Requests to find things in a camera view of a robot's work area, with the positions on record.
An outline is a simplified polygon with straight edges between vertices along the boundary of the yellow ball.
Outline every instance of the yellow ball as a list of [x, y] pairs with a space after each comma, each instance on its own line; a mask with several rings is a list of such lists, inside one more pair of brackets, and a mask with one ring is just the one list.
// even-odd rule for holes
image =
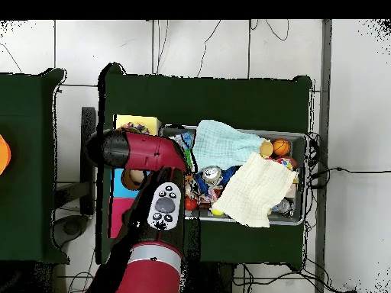
[[216, 210], [216, 209], [211, 209], [211, 212], [215, 215], [215, 216], [222, 216], [224, 214], [224, 212], [221, 212], [219, 210]]

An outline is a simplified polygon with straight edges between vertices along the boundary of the light blue towel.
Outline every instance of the light blue towel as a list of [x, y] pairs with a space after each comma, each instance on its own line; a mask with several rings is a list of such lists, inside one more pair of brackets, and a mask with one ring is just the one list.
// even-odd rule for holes
[[246, 163], [252, 152], [259, 153], [265, 139], [241, 133], [222, 122], [205, 120], [197, 127], [192, 152], [198, 171], [208, 166], [229, 169]]

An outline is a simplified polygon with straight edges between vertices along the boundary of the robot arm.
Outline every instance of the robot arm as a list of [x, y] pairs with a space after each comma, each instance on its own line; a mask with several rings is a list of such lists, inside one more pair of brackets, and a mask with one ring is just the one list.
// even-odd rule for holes
[[179, 293], [186, 171], [180, 148], [170, 139], [109, 130], [99, 140], [92, 135], [87, 153], [95, 163], [151, 173], [86, 293]]

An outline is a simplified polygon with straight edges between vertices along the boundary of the tin can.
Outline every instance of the tin can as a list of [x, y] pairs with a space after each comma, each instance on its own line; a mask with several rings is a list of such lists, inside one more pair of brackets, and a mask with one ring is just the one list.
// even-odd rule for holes
[[272, 211], [278, 212], [279, 214], [289, 215], [291, 209], [291, 202], [288, 199], [283, 199], [278, 205], [272, 208]]

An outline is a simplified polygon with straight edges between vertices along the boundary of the toy ball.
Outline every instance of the toy ball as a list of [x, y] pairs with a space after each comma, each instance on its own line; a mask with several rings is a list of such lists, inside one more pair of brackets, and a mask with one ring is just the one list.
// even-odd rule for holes
[[122, 171], [121, 182], [128, 190], [138, 190], [143, 180], [143, 171], [136, 169], [124, 169], [124, 171]]
[[193, 211], [197, 208], [197, 200], [191, 199], [191, 198], [186, 198], [185, 199], [185, 209], [189, 211]]
[[215, 215], [215, 216], [222, 216], [224, 214], [224, 212], [221, 212], [219, 210], [216, 210], [214, 209], [213, 207], [211, 208], [211, 212]]
[[281, 156], [281, 157], [284, 159], [289, 159], [293, 168], [297, 167], [297, 162], [295, 159], [293, 159], [293, 157], [291, 157], [291, 156]]
[[290, 145], [287, 140], [282, 138], [275, 140], [273, 143], [273, 152], [278, 156], [286, 155], [290, 150]]
[[3, 173], [3, 171], [9, 164], [10, 160], [11, 160], [11, 150], [7, 142], [0, 135], [0, 174]]
[[279, 164], [283, 164], [284, 166], [286, 166], [288, 168], [289, 171], [292, 171], [293, 170], [293, 166], [292, 166], [292, 163], [290, 162], [290, 159], [287, 159], [287, 158], [284, 158], [284, 157], [280, 157], [277, 162]]
[[273, 144], [265, 140], [262, 145], [260, 145], [260, 155], [261, 156], [270, 156], [273, 154]]

